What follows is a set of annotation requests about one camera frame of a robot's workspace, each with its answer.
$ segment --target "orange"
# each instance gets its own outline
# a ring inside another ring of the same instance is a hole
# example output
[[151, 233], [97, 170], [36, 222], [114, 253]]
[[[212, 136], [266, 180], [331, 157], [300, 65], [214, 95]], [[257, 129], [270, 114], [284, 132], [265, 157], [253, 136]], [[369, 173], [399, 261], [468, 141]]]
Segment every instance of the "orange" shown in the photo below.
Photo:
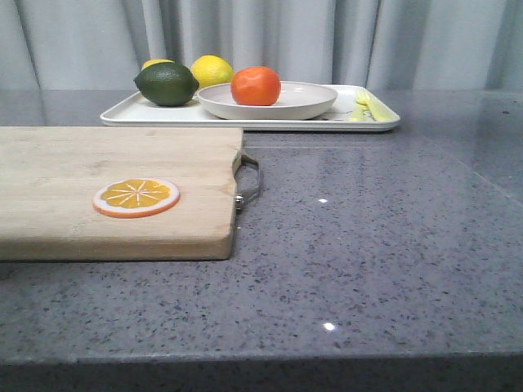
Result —
[[180, 191], [171, 182], [157, 178], [133, 178], [109, 184], [92, 200], [93, 207], [115, 218], [141, 218], [174, 206]]
[[278, 100], [281, 82], [271, 68], [249, 67], [235, 74], [230, 92], [238, 105], [270, 106]]

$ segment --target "tangerine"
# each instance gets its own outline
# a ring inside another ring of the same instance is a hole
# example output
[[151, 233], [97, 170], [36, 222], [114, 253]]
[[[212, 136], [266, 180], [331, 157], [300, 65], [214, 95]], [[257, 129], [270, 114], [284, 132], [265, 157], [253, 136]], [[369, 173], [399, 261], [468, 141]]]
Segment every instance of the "tangerine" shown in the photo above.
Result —
[[281, 82], [269, 67], [248, 67], [232, 78], [230, 92], [239, 105], [271, 106], [279, 98]]

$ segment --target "cutting board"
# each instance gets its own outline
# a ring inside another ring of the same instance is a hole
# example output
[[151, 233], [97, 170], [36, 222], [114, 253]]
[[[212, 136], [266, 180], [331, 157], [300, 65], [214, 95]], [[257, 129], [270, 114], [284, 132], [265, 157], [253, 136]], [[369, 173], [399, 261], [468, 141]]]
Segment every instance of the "cutting board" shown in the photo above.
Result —
[[[230, 256], [235, 171], [232, 127], [1, 127], [1, 261], [218, 260]], [[157, 215], [105, 216], [94, 194], [129, 178], [176, 184]]]

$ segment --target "yellow lemon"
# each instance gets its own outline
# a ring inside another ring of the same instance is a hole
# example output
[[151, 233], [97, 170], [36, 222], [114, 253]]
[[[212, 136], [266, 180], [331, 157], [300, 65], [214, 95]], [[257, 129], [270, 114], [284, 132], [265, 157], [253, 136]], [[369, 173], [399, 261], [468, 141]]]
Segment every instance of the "yellow lemon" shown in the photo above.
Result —
[[201, 56], [190, 67], [190, 71], [198, 80], [200, 88], [228, 83], [235, 74], [227, 61], [214, 55]]
[[145, 68], [147, 68], [149, 65], [152, 65], [152, 64], [158, 64], [158, 63], [174, 63], [174, 61], [172, 60], [169, 60], [169, 59], [151, 59], [151, 60], [147, 60], [142, 66], [141, 66], [141, 69], [144, 70]]

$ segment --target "green lime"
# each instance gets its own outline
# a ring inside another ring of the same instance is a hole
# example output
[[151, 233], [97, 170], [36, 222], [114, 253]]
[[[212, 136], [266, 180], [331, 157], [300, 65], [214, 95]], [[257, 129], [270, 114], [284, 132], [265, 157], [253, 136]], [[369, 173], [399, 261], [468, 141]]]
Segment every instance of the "green lime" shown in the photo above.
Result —
[[182, 106], [199, 87], [190, 69], [172, 62], [149, 65], [134, 78], [134, 83], [145, 98], [160, 106]]

